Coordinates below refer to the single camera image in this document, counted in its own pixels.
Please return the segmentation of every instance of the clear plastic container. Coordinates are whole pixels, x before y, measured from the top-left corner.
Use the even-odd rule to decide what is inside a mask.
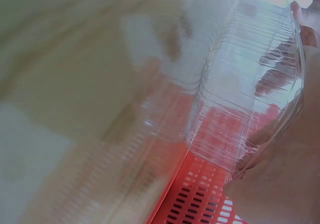
[[[238,0],[211,51],[187,143],[193,153],[229,171],[245,170],[302,107],[299,28],[289,7]],[[198,134],[212,107],[210,125]],[[258,116],[266,112],[274,113],[273,119],[261,126]]]

